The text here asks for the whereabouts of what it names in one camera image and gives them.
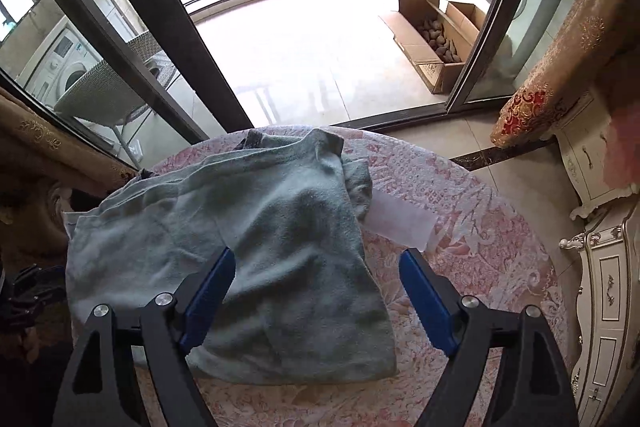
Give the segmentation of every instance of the wicker chair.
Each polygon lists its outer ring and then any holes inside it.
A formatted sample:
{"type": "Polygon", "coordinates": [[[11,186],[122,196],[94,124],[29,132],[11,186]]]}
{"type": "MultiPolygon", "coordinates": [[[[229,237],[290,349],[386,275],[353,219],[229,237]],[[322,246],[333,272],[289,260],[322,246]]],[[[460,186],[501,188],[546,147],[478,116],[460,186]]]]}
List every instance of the wicker chair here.
{"type": "MultiPolygon", "coordinates": [[[[145,32],[129,41],[127,45],[142,58],[159,84],[168,89],[177,68],[162,51],[153,35],[145,32]]],[[[145,101],[104,60],[78,78],[53,108],[63,116],[82,118],[109,127],[136,169],[140,169],[140,164],[132,155],[117,126],[124,127],[147,109],[145,101]]]]}

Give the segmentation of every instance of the gray towel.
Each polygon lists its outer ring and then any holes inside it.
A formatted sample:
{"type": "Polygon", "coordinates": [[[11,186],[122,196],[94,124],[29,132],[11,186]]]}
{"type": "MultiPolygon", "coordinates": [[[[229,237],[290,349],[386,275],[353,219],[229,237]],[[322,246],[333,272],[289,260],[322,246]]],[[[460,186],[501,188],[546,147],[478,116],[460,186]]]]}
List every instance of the gray towel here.
{"type": "Polygon", "coordinates": [[[236,279],[191,367],[236,383],[337,383],[396,372],[391,323],[364,263],[356,214],[371,180],[342,138],[250,132],[245,147],[130,183],[67,216],[66,284],[84,322],[174,291],[216,250],[236,279]]]}

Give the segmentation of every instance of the floral tablecloth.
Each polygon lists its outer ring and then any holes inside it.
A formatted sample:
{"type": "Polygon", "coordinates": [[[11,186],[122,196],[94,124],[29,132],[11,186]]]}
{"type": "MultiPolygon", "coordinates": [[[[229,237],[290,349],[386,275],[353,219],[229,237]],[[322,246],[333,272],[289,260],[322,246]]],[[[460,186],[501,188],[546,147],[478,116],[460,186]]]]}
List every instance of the floral tablecloth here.
{"type": "MultiPolygon", "coordinates": [[[[268,134],[303,136],[304,126],[271,126],[268,134]]],[[[327,128],[345,139],[344,151],[369,159],[374,187],[423,206],[438,216],[431,267],[461,294],[478,296],[491,308],[521,311],[536,304],[544,312],[560,350],[567,353],[567,311],[558,278],[542,243],[522,216],[471,172],[420,147],[388,136],[327,128]]],[[[185,149],[158,164],[169,172],[233,149],[246,132],[227,134],[185,149]]],[[[221,427],[306,425],[412,427],[447,359],[427,340],[402,288],[398,256],[404,250],[363,232],[366,261],[380,286],[396,338],[395,377],[342,385],[252,386],[199,379],[198,386],[221,427]]],[[[492,349],[467,422],[480,426],[500,362],[492,349]]],[[[153,384],[138,371],[152,425],[164,425],[153,384]]]]}

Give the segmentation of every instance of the ornate white dresser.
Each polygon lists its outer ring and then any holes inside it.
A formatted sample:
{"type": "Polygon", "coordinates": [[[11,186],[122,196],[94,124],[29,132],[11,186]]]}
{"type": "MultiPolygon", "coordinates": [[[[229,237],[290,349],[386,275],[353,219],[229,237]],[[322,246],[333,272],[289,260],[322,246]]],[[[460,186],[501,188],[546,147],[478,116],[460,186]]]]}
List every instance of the ornate white dresser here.
{"type": "Polygon", "coordinates": [[[640,359],[640,204],[611,201],[584,233],[563,239],[577,248],[582,282],[577,313],[582,352],[572,372],[581,427],[599,425],[628,386],[640,359]]]}

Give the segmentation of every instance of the folded cloth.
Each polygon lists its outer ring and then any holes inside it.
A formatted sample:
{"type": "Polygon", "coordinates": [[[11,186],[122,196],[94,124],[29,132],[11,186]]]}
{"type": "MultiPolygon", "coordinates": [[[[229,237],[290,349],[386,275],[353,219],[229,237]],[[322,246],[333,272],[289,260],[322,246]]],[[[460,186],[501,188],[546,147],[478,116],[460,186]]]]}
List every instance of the folded cloth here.
{"type": "Polygon", "coordinates": [[[391,323],[356,220],[370,202],[369,170],[341,158],[342,144],[318,129],[303,139],[250,132],[241,150],[68,214],[73,318],[83,323],[103,302],[116,311],[145,305],[228,246],[236,278],[187,358],[192,368],[250,384],[395,374],[391,323]]]}

